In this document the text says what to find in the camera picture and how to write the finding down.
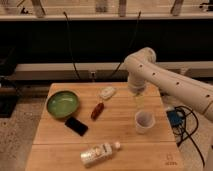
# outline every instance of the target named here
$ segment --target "red object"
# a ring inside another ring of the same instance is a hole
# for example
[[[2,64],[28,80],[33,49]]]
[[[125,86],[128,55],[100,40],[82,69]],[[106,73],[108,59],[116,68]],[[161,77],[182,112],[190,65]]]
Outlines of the red object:
[[[101,114],[101,112],[104,109],[104,103],[98,103],[97,106],[93,109],[91,118],[92,120],[96,120],[98,116]]]

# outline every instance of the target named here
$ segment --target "clear cup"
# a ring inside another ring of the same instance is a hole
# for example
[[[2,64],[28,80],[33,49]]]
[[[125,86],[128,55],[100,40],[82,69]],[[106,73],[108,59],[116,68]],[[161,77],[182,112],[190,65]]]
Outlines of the clear cup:
[[[155,117],[152,113],[143,110],[135,114],[135,128],[137,133],[144,134],[155,125]]]

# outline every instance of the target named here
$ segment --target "smartphone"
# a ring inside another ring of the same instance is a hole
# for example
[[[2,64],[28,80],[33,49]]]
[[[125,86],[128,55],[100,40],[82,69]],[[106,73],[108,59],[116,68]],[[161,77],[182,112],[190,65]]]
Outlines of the smartphone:
[[[65,122],[65,125],[71,128],[73,131],[78,133],[80,136],[83,136],[85,132],[88,130],[88,126],[81,123],[79,120],[75,119],[74,117],[70,117]]]

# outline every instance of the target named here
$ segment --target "wire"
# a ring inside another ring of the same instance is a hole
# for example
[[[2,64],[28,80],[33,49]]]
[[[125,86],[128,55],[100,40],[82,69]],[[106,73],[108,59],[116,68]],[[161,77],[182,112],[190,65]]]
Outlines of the wire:
[[[133,36],[132,36],[132,38],[131,38],[131,40],[129,42],[129,45],[128,45],[128,48],[127,48],[127,52],[125,53],[125,57],[128,55],[128,53],[129,53],[130,49],[132,48],[132,45],[133,45],[133,43],[135,41],[135,38],[137,36],[140,17],[141,17],[141,11],[138,13],[137,22],[136,22],[135,29],[134,29],[134,32],[133,32]],[[118,72],[121,64],[123,63],[124,58],[122,59],[122,61],[119,62],[118,66],[115,68],[115,70],[109,76],[107,76],[105,79],[112,78]]]
[[[193,143],[193,145],[195,146],[201,160],[202,160],[202,164],[203,166],[205,165],[205,161],[204,161],[204,157],[199,149],[199,147],[197,146],[197,144],[195,143],[195,141],[193,140],[192,138],[192,135],[197,131],[198,129],[198,126],[199,126],[199,121],[198,121],[198,118],[197,116],[195,115],[195,113],[193,112],[193,110],[191,110],[190,108],[186,107],[186,106],[177,106],[175,107],[175,111],[177,112],[177,114],[181,117],[182,119],[182,124],[179,124],[178,126],[176,127],[173,127],[173,133],[174,135],[176,135],[176,137],[179,136],[180,138],[180,141],[177,142],[177,146],[180,147],[181,144],[187,140],[187,139],[190,139]],[[186,123],[187,123],[187,118],[188,116],[192,115],[196,121],[196,126],[195,128],[189,133],[187,131],[187,128],[186,128]]]
[[[200,158],[202,160],[202,163],[203,163],[203,167],[205,166],[205,161],[204,161],[204,157],[199,149],[199,147],[197,146],[197,144],[195,143],[195,141],[193,140],[193,138],[191,137],[191,135],[186,131],[185,128],[183,128],[181,125],[180,125],[180,128],[183,129],[183,132],[187,134],[187,137],[192,141],[193,145],[195,146],[197,152],[199,153],[200,155]]]
[[[13,81],[11,81],[9,79],[6,79],[5,77],[0,77],[0,82],[2,82],[2,81],[9,83],[15,89],[16,95],[18,97],[22,96],[22,92],[21,92],[20,88],[16,85],[16,83],[14,83]]]
[[[195,126],[195,128],[193,129],[193,131],[189,134],[190,136],[192,136],[192,135],[197,131],[197,129],[198,129],[198,127],[199,127],[198,118],[197,118],[197,116],[195,115],[195,113],[193,112],[193,110],[189,109],[189,108],[186,107],[186,106],[178,106],[178,107],[176,107],[175,109],[176,109],[177,111],[180,111],[181,108],[185,108],[185,109],[187,109],[187,110],[189,111],[189,113],[186,114],[185,111],[182,109],[183,115],[184,115],[184,117],[182,118],[183,123],[184,123],[184,126],[183,126],[184,129],[186,129],[186,118],[187,118],[190,114],[192,114],[193,117],[194,117],[194,119],[195,119],[196,126]],[[180,142],[177,143],[177,145],[180,146],[180,145],[181,145],[186,139],[188,139],[188,138],[189,138],[189,137],[183,138]]]
[[[66,21],[67,21],[67,34],[68,34],[68,41],[69,41],[69,53],[70,53],[70,56],[72,58],[72,64],[73,64],[73,67],[74,67],[74,70],[75,70],[75,73],[76,73],[78,79],[82,80],[81,77],[80,77],[80,74],[79,74],[79,72],[78,72],[78,70],[76,68],[75,60],[74,60],[74,57],[73,57],[69,18],[68,18],[67,13],[65,11],[63,12],[63,14],[65,15]]]

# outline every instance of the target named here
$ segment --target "bowl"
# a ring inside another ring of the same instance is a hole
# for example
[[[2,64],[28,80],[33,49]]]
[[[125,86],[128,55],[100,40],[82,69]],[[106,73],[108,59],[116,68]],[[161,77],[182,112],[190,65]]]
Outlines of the bowl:
[[[78,109],[78,96],[72,91],[56,92],[48,99],[46,107],[54,118],[65,118]]]

